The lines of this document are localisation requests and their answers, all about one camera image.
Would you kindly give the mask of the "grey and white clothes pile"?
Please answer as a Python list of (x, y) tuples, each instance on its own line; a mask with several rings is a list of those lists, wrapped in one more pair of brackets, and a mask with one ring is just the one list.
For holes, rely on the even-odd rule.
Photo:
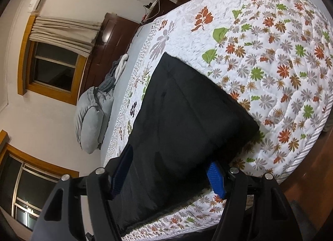
[(99, 85), (98, 89), (102, 92), (110, 92), (115, 88), (115, 85), (120, 79), (120, 76), (126, 68), (129, 55), (125, 53), (118, 60), (113, 62), (110, 71), (105, 76), (103, 82)]

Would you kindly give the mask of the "black pants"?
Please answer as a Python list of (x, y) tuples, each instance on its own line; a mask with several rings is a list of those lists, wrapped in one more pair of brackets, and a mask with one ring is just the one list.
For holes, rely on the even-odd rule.
[(164, 54), (128, 138), (133, 161), (110, 203), (120, 235), (206, 189), (209, 166), (226, 168), (258, 130), (254, 118), (229, 94)]

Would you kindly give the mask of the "wooden framed window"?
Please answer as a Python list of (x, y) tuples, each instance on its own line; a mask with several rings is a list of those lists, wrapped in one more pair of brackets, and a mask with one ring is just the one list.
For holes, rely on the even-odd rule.
[(10, 145), (1, 130), (1, 208), (28, 231), (36, 225), (42, 208), (62, 175), (79, 172), (37, 159)]
[(17, 93), (27, 91), (75, 105), (87, 58), (45, 42), (30, 40), (36, 16), (26, 24), (17, 68)]

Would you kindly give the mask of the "dark wooden headboard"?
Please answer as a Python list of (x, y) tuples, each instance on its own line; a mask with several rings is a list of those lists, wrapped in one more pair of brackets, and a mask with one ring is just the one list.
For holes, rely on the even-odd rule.
[(79, 94), (92, 86), (97, 87), (112, 67), (112, 64), (126, 53), (136, 31), (142, 25), (151, 23), (156, 17), (163, 16), (177, 7), (170, 0), (158, 0), (148, 14), (148, 19), (137, 23), (106, 13), (95, 46), (87, 60)]

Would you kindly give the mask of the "beige curtain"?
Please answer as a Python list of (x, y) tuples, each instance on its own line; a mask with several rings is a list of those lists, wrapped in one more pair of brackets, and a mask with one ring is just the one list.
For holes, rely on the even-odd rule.
[(29, 38), (77, 53), (91, 54), (102, 24), (58, 17), (36, 17)]

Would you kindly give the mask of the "grey pillow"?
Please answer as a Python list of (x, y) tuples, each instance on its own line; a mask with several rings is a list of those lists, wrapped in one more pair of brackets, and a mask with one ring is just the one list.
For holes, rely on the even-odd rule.
[(103, 143), (111, 116), (113, 91), (91, 87), (79, 98), (74, 116), (75, 134), (81, 149), (92, 154)]

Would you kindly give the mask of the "floral quilted bedspread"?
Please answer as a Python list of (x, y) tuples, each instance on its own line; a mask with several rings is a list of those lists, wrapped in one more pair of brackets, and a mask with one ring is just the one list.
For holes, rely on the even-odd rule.
[(102, 160), (120, 155), (163, 53), (178, 57), (243, 106), (260, 129), (233, 160), (283, 182), (332, 109), (332, 17), (321, 0), (192, 0), (144, 27), (116, 92)]

